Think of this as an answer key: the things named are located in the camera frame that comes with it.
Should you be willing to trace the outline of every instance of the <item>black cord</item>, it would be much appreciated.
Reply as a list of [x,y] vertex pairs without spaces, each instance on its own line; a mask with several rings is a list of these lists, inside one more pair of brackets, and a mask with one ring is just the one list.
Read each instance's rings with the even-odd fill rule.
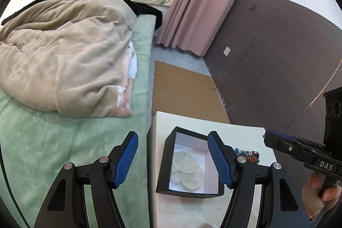
[[24,221],[25,225],[27,226],[27,228],[30,228],[29,224],[27,223],[23,213],[21,212],[19,206],[18,206],[18,203],[16,202],[14,196],[13,196],[13,193],[12,193],[12,190],[11,190],[11,187],[10,187],[10,183],[8,182],[8,179],[7,179],[7,175],[6,175],[6,170],[5,170],[5,165],[3,163],[3,157],[2,157],[2,151],[1,151],[1,140],[0,140],[0,166],[1,166],[1,171],[2,171],[2,175],[3,175],[3,178],[5,180],[5,184],[6,184],[6,187],[7,187],[7,190],[8,190],[8,193],[10,194],[11,196],[11,199],[15,205],[15,207],[17,208],[22,220]]

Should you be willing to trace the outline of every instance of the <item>cardboard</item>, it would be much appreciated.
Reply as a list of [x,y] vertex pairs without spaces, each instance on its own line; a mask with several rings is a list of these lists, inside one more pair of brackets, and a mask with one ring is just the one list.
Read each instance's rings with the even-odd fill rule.
[[[189,152],[196,159],[198,166],[204,170],[205,183],[203,187],[189,191],[182,185],[182,182],[175,184],[170,181],[173,154],[177,151]],[[173,129],[165,140],[156,192],[193,198],[211,198],[224,194],[224,184],[218,177],[209,152],[207,136],[180,127]]]
[[157,111],[229,124],[212,78],[156,61],[152,114]]

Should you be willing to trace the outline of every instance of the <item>camera lens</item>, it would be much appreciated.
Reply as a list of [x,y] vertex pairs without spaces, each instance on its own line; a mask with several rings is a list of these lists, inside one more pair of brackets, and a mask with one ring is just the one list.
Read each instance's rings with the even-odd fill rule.
[[328,115],[331,114],[331,104],[328,104],[328,106],[327,106],[327,114]]
[[334,116],[338,117],[340,115],[341,105],[340,102],[334,103]]

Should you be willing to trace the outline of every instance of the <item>screw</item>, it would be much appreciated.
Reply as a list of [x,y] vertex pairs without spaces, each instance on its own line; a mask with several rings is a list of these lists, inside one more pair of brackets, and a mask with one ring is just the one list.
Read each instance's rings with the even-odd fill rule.
[[280,163],[278,163],[278,162],[276,162],[276,163],[274,163],[273,164],[273,167],[275,168],[275,169],[281,169],[282,168],[282,165],[280,164]]
[[247,161],[247,159],[244,156],[238,156],[237,157],[237,161],[239,163],[245,163]]
[[64,165],[64,169],[68,170],[72,168],[72,163],[71,162],[67,162],[65,165]]
[[99,158],[99,161],[104,163],[107,162],[109,160],[109,158],[107,156],[102,156],[101,158]]

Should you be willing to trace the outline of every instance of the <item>white desk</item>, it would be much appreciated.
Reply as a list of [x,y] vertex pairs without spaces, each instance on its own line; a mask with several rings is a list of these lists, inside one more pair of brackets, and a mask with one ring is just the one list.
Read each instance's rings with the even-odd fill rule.
[[[200,228],[208,223],[219,228],[226,213],[232,190],[225,186],[223,196],[215,198],[185,198],[156,193],[161,157],[164,142],[174,127],[182,127],[207,135],[217,131],[226,145],[240,150],[258,151],[260,164],[270,166],[276,162],[273,150],[265,147],[263,142],[264,128],[245,127],[230,124],[199,120],[165,112],[157,112],[149,133],[149,196],[151,222],[154,228]],[[252,214],[248,228],[254,228],[260,205],[261,186],[255,187]]]

